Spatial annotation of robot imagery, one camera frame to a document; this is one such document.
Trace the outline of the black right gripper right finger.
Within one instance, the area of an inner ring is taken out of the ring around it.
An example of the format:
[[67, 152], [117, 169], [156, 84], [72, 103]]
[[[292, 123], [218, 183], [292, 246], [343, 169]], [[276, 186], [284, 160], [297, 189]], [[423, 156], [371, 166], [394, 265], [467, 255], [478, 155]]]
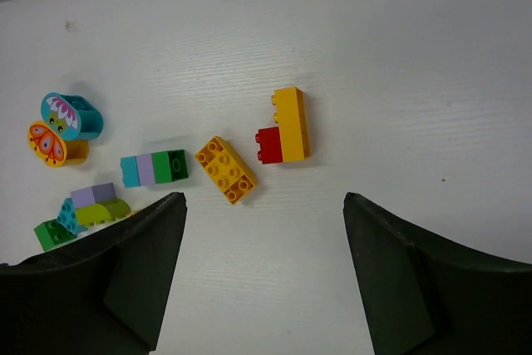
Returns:
[[531, 266], [348, 193], [343, 216], [376, 354], [529, 354]]

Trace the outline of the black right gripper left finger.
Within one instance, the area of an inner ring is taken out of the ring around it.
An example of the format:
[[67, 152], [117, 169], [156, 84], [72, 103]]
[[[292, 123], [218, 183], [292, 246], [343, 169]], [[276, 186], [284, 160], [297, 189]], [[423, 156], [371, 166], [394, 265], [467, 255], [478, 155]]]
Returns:
[[1, 266], [3, 354], [148, 354], [157, 347], [185, 230], [173, 192], [132, 216]]

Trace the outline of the red small lego brick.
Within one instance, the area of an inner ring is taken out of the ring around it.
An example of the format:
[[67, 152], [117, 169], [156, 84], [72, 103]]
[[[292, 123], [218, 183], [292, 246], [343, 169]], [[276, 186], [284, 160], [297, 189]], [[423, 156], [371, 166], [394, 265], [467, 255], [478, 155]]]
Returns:
[[283, 152], [277, 126], [259, 129], [255, 135], [255, 141], [259, 145], [257, 157], [263, 165], [283, 162]]

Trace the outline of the yellow long lego brick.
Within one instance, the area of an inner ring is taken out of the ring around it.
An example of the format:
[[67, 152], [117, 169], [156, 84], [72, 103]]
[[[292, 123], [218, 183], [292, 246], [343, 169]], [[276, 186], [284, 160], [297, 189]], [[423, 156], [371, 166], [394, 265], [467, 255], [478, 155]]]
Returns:
[[277, 89], [272, 95], [284, 162], [306, 160], [311, 155], [303, 91], [295, 86]]

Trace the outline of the green small lego brick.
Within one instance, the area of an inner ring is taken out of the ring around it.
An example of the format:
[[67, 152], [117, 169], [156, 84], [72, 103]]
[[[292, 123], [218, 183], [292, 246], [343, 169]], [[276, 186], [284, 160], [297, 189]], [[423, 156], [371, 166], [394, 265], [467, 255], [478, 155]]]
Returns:
[[76, 238], [64, 226], [59, 224], [55, 219], [40, 223], [34, 228], [34, 233], [42, 246], [44, 252], [55, 249], [56, 247], [68, 243]]

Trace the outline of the lilac and lime lego stack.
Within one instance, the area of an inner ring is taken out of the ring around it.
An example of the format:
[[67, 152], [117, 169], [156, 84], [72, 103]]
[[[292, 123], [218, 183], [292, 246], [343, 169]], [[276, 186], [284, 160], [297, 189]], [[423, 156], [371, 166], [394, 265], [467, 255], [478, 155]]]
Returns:
[[111, 182], [73, 190], [71, 200], [78, 224], [85, 227], [113, 222], [131, 213], [130, 206], [116, 196]]

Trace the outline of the teal lilac green lego stack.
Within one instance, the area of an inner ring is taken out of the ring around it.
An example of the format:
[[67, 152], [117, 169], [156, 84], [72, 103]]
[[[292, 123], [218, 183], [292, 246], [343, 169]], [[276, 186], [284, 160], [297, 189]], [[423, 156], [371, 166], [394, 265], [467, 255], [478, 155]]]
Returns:
[[189, 178], [184, 150], [122, 157], [120, 168], [126, 188], [169, 184]]

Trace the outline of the orange butterfly lego block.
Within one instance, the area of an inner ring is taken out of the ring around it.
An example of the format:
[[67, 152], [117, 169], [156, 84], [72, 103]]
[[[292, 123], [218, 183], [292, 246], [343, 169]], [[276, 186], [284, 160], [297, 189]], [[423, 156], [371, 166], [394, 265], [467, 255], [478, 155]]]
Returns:
[[44, 121], [30, 125], [27, 142], [35, 155], [53, 168], [83, 164], [90, 153], [87, 141], [64, 141]]

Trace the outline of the orange flat lego plate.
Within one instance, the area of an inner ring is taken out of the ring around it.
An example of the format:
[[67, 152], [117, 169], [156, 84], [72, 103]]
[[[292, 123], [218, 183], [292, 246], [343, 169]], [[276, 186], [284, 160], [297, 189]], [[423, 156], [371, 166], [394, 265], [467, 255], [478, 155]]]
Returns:
[[225, 199], [236, 205], [258, 186], [258, 179], [228, 141], [213, 136], [195, 155]]

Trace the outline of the teal flower lego block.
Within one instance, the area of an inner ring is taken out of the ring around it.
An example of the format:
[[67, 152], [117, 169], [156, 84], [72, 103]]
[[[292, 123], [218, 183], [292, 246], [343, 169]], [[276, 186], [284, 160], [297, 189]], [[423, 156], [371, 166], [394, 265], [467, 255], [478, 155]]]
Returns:
[[64, 141], [92, 141], [104, 128], [102, 114], [83, 96], [51, 92], [42, 99], [41, 115]]

